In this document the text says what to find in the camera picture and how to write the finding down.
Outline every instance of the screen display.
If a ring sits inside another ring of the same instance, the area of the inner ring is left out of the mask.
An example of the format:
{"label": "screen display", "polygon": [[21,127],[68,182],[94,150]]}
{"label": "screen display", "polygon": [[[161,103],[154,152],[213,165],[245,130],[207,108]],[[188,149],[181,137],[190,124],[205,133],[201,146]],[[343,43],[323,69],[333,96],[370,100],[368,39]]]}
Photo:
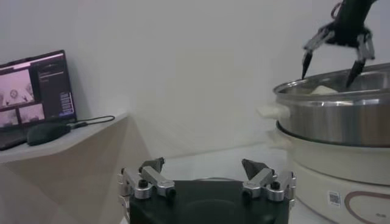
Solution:
{"label": "screen display", "polygon": [[64,52],[0,66],[0,128],[75,118]]}

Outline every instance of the wall-mounted shelf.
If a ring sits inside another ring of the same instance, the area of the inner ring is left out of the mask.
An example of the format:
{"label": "wall-mounted shelf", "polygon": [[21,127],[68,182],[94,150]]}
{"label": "wall-mounted shelf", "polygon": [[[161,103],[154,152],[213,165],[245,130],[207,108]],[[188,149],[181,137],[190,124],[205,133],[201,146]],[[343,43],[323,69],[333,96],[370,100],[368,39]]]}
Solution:
{"label": "wall-mounted shelf", "polygon": [[118,123],[126,117],[127,113],[122,113],[115,116],[115,120],[111,122],[75,129],[71,133],[68,133],[61,138],[46,144],[37,146],[28,146],[27,144],[22,144],[12,149],[2,151],[0,152],[0,163],[31,159],[63,152],[72,146],[75,146],[76,144],[88,139],[89,137],[96,135],[109,126]]}

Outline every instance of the screw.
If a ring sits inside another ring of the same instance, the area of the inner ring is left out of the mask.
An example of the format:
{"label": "screw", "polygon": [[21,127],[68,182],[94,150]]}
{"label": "screw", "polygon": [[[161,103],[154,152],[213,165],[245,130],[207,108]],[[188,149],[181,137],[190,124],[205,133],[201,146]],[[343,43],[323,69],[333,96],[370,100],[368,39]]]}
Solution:
{"label": "screw", "polygon": [[271,183],[271,189],[272,190],[279,190],[280,189],[280,183],[276,182],[276,181],[272,182]]}
{"label": "screw", "polygon": [[139,188],[147,188],[147,185],[148,185],[148,182],[146,181],[146,180],[140,180],[139,182],[138,182],[138,187]]}

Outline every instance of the table surface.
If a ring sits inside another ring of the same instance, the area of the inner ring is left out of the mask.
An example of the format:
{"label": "table surface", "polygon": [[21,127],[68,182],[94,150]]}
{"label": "table surface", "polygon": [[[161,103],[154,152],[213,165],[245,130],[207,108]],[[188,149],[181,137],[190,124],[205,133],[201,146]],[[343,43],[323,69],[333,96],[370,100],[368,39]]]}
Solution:
{"label": "table surface", "polygon": [[[285,151],[269,149],[265,144],[257,144],[231,150],[166,159],[161,174],[170,180],[223,177],[245,181],[247,177],[241,165],[241,160],[244,158],[266,163],[267,166],[277,172],[282,171],[286,164]],[[297,201],[290,213],[290,223],[330,224],[332,222]]]}

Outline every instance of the sticker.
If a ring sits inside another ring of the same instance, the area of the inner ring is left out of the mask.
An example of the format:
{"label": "sticker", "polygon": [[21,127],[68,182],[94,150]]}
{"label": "sticker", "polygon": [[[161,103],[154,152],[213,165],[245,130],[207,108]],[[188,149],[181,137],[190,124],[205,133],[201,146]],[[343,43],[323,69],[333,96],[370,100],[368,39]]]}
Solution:
{"label": "sticker", "polygon": [[328,191],[328,205],[341,208],[341,196],[339,192]]}

